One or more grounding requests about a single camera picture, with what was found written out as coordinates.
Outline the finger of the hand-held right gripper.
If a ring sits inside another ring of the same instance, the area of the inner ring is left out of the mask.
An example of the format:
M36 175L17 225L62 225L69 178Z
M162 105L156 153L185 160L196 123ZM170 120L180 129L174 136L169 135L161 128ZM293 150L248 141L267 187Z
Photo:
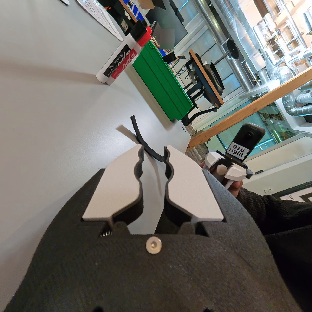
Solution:
M247 169L236 164L229 167L222 164L216 167L216 178L226 189L234 182L242 181L246 175Z
M213 167L219 160L221 159L221 155L217 152L208 152L204 159L204 169L210 169Z

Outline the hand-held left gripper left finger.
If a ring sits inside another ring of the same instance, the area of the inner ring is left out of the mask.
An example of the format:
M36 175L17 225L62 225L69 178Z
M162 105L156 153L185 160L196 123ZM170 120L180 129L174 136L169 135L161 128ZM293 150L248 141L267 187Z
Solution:
M84 221L133 223L143 213L142 162L140 144L115 158L105 169L82 216Z

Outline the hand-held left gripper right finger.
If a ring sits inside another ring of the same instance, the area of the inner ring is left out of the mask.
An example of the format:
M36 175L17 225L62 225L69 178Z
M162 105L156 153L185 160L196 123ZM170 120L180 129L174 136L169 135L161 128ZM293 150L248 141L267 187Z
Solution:
M164 148L164 159L166 217L174 224L223 221L224 215L201 167L171 145Z

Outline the red dry erase marker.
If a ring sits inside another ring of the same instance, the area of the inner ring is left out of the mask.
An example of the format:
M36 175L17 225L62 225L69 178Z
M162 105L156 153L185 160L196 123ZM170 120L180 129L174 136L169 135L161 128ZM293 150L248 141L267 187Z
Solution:
M125 56L122 57L121 61L118 63L117 68L113 71L111 76L108 78L106 84L111 85L117 77L125 70L125 68L131 63L131 61L135 58L136 55L141 53L141 50L146 45L146 43L151 39L152 30L150 26L146 28L147 32L142 36L141 39L137 42L135 47L127 52Z

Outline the person's right forearm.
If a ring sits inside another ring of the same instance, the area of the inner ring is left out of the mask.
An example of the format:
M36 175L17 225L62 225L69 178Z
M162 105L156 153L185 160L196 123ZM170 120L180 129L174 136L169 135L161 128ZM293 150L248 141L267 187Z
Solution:
M263 235L286 232L312 225L311 202L279 200L241 188L236 199L244 206Z

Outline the person's right hand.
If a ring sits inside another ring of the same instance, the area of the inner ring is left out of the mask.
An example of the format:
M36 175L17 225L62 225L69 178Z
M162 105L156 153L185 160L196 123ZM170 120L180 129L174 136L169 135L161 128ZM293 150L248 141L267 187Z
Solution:
M205 161L202 161L200 164L201 168L206 168ZM208 169L208 171L213 174L215 169ZM239 191L243 186L243 181L234 181L232 185L228 188L228 191L234 196L237 197L239 195Z

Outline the silver ventilation pipes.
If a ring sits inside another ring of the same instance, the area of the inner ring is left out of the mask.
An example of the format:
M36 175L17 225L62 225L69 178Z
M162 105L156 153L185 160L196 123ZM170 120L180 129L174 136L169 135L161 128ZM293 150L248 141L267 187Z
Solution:
M294 76L294 69L291 65L296 61L307 60L311 56L312 49L307 48L293 57L286 55L275 63L268 57L265 57L268 76L271 80L279 79L280 84L283 84ZM307 83L302 84L302 86L298 88L301 93L294 96L294 92L291 91L283 96L282 103L286 113L294 117L311 115L311 89L312 82L310 79Z

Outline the black bag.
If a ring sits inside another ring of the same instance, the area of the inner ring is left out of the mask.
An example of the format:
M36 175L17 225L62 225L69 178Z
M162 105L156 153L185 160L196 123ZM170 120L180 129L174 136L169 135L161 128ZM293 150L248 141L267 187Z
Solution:
M219 73L217 72L215 65L213 64L213 62L211 62L209 64L207 61L203 64L199 55L197 53L195 55L197 56L197 58L201 62L201 65L205 69L206 74L208 75L209 79L211 80L214 87L218 91L219 95L222 96L223 91L224 91L224 85L223 85L223 82L220 78Z

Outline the black framed poster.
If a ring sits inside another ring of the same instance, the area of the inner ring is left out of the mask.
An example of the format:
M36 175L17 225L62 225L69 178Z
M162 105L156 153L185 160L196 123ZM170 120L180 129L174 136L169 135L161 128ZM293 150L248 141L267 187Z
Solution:
M283 191L272 194L280 200L292 200L297 202L312 201L312 181L285 189Z

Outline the wooden side table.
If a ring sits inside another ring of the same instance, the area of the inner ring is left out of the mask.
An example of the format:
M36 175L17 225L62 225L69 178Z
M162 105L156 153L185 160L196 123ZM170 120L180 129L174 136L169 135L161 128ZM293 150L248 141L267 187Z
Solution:
M185 67L189 76L193 76L193 79L191 83L185 86L184 90L193 105L189 112L181 119L184 126L190 125L200 115L210 112L216 113L224 104L222 97L219 95L192 49L189 50L189 56L190 60L185 64ZM188 114L195 108L199 109L195 101L200 95L207 99L212 104L212 107L188 117Z

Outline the black round disc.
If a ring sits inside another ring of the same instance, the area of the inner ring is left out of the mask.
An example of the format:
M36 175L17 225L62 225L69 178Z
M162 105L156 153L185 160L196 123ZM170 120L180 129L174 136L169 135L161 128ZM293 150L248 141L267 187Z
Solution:
M231 38L227 41L228 55L229 57L237 60L240 56L240 51L235 43L235 41Z

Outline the green plastic bin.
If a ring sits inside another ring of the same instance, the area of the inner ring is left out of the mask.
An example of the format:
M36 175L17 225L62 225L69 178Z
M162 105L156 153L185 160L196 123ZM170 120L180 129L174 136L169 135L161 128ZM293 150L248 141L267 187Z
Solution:
M171 121L187 115L193 103L151 41L142 48L133 67Z

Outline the dark display screen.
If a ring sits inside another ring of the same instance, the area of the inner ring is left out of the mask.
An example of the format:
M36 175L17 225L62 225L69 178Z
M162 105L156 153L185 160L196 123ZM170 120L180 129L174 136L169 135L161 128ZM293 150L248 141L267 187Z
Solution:
M149 10L146 19L152 24L156 22L153 35L159 41L161 49L171 49L187 35L181 14L173 1L152 1L154 9Z

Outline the laminated paper sheet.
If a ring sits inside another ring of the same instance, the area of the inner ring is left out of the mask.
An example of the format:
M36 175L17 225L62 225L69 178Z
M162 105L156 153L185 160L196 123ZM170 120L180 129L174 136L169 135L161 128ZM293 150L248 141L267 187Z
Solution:
M123 41L124 35L119 32L119 28L115 26L111 15L96 0L76 0L76 2L84 9L92 18L107 29L119 41Z

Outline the large silver ventilation duct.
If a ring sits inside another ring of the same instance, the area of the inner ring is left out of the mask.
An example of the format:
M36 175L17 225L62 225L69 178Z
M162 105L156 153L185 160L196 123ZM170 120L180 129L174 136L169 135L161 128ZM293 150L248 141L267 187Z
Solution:
M228 38L232 37L226 30L224 23L222 22L221 18L216 12L214 6L213 5L211 7L209 6L210 2L211 1L204 0L193 1L194 5L196 6L196 9L204 19L208 27L208 30L211 32L218 47L221 49L222 53L224 53L223 44L226 42ZM227 56L224 60L227 61L229 67L236 76L242 89L245 92L250 92L254 88L254 85L252 83L252 76L250 75L246 66L243 65L239 59L234 60L233 58L229 58Z

